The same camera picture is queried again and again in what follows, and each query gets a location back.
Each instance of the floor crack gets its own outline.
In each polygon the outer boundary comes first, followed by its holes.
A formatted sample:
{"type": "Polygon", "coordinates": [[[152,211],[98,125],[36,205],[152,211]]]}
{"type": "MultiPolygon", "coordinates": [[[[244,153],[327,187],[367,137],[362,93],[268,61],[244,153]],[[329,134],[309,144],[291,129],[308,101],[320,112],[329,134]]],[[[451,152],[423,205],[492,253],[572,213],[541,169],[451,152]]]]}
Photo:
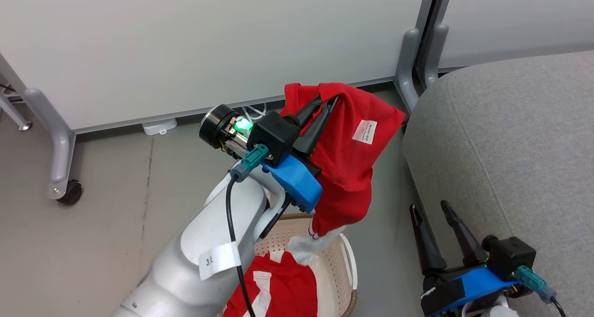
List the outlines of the floor crack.
{"type": "Polygon", "coordinates": [[[142,235],[140,236],[140,254],[144,251],[144,224],[147,219],[147,211],[149,211],[149,197],[150,197],[150,171],[153,166],[153,148],[155,147],[155,138],[150,142],[150,155],[148,156],[148,175],[146,191],[144,192],[144,211],[142,212],[142,235]]]}

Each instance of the gray sofa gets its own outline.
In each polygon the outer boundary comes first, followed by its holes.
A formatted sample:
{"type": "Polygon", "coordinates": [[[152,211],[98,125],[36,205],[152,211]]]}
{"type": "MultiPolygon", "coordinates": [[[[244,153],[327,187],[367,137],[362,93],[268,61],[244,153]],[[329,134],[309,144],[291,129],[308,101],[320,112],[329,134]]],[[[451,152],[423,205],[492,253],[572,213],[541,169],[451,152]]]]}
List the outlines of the gray sofa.
{"type": "MultiPolygon", "coordinates": [[[[404,137],[420,199],[448,266],[462,264],[439,201],[479,241],[515,235],[567,316],[594,315],[594,52],[463,68],[420,97],[404,137]]],[[[524,316],[555,316],[536,295],[524,316]]]]}

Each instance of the gray fabric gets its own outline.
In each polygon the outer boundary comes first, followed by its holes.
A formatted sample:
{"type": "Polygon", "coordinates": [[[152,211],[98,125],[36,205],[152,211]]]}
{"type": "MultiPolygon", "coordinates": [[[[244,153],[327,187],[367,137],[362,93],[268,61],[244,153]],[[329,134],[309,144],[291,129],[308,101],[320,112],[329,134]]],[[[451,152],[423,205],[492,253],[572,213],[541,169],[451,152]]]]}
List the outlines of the gray fabric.
{"type": "MultiPolygon", "coordinates": [[[[569,315],[594,311],[594,52],[477,65],[421,96],[405,155],[441,253],[462,255],[439,201],[477,239],[516,235],[569,315]]],[[[520,316],[555,316],[535,295],[520,316]]]]}

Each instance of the green light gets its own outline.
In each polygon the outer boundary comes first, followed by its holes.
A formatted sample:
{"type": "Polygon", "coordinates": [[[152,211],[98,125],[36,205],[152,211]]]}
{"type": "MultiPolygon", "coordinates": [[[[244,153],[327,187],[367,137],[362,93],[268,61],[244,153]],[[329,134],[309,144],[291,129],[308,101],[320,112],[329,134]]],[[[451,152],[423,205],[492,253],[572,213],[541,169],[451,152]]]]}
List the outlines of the green light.
{"type": "Polygon", "coordinates": [[[238,133],[244,135],[246,138],[250,137],[250,131],[254,127],[254,124],[250,122],[250,120],[240,116],[235,120],[235,124],[233,125],[233,129],[238,133]]]}

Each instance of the white label tag on cable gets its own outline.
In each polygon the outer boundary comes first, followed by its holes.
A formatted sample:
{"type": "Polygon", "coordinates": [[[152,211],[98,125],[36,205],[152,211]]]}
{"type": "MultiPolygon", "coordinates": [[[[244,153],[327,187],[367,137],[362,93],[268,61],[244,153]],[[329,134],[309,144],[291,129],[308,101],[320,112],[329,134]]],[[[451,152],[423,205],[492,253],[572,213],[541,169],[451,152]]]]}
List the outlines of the white label tag on cable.
{"type": "Polygon", "coordinates": [[[240,265],[237,242],[231,241],[200,254],[198,263],[200,279],[204,281],[218,272],[240,265]]]}
{"type": "Polygon", "coordinates": [[[353,135],[353,139],[355,141],[371,144],[373,143],[373,135],[375,135],[375,127],[377,126],[377,122],[375,121],[367,121],[361,120],[359,123],[359,127],[355,129],[355,134],[353,135]]]}

